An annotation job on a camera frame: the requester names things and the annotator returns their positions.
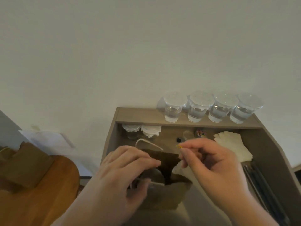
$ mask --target paper bag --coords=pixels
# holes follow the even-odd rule
[[[157,169],[163,174],[165,185],[150,184],[148,195],[140,209],[176,209],[192,185],[188,178],[172,173],[172,169],[180,161],[179,155],[149,149],[142,149],[142,151],[161,161],[161,165]]]

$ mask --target right hand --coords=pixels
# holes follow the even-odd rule
[[[199,138],[179,144],[182,167],[189,165],[211,200],[230,213],[238,199],[251,196],[241,164],[234,152],[217,142]]]

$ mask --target wooden shelf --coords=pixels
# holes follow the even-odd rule
[[[180,117],[175,123],[169,123],[164,118],[164,111],[157,109],[145,108],[117,108],[118,114],[116,122],[121,124],[147,124],[147,125],[164,125],[164,126],[186,126],[186,127],[212,127],[212,128],[236,128],[236,129],[261,129],[261,122],[256,115],[250,116],[244,123],[236,124],[230,120],[229,116],[221,122],[212,122],[208,115],[198,123],[191,122],[187,117],[187,112],[181,112]]]

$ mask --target white wall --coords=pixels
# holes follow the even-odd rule
[[[0,109],[94,172],[117,106],[231,89],[301,163],[301,0],[0,0]]]

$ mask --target water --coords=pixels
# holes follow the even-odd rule
[[[209,119],[213,122],[220,122],[229,112],[229,108],[218,106],[216,103],[209,110]]]
[[[199,122],[201,118],[205,115],[206,111],[206,109],[201,110],[199,108],[190,107],[188,112],[188,119],[191,122]]]
[[[248,119],[255,110],[253,109],[246,109],[241,106],[237,106],[231,113],[230,119],[234,123],[241,124],[243,123],[246,119]]]
[[[175,123],[178,120],[181,111],[182,111],[182,107],[173,108],[170,106],[166,106],[165,107],[165,119],[170,123]]]

